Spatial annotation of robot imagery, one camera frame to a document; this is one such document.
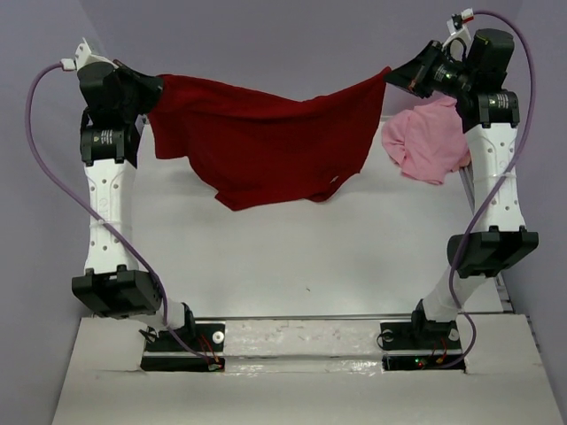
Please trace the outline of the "red t shirt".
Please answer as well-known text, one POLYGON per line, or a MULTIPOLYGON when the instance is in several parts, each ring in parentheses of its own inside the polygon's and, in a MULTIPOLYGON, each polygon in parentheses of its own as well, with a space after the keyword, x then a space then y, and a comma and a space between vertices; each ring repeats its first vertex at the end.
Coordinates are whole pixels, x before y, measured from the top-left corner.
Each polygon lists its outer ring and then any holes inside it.
POLYGON ((305 101, 166 74, 149 114, 155 155, 186 158, 232 211, 324 202, 366 162, 389 71, 305 101))

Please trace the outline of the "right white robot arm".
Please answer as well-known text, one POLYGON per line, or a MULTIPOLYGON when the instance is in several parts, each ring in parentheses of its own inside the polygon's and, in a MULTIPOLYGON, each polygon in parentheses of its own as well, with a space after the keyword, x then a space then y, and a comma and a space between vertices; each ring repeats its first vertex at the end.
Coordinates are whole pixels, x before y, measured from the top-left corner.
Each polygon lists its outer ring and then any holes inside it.
POLYGON ((420 97, 443 93, 456 111, 470 151, 474 215, 463 234, 447 242, 448 267, 435 288, 422 298, 410 321, 381 327, 387 351, 425 351, 460 346, 458 313, 486 279, 514 266, 539 244, 527 229, 517 196, 515 166, 522 147, 517 140, 517 94, 503 87, 514 37, 493 28, 474 35, 462 27, 444 42, 431 41, 411 61, 386 75, 386 82, 420 97))

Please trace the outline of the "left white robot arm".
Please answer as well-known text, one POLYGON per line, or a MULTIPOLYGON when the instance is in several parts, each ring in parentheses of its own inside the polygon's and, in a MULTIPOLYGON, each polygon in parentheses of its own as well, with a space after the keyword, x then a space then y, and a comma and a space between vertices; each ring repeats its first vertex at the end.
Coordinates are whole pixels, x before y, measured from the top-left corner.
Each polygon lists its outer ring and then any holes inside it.
POLYGON ((132 193, 143 115, 159 99, 163 81, 113 62, 77 72, 87 104, 80 152, 89 189, 89 251, 73 294, 95 315, 140 321, 178 350, 191 347, 196 323, 190 308, 170 300, 157 273, 131 243, 132 193))

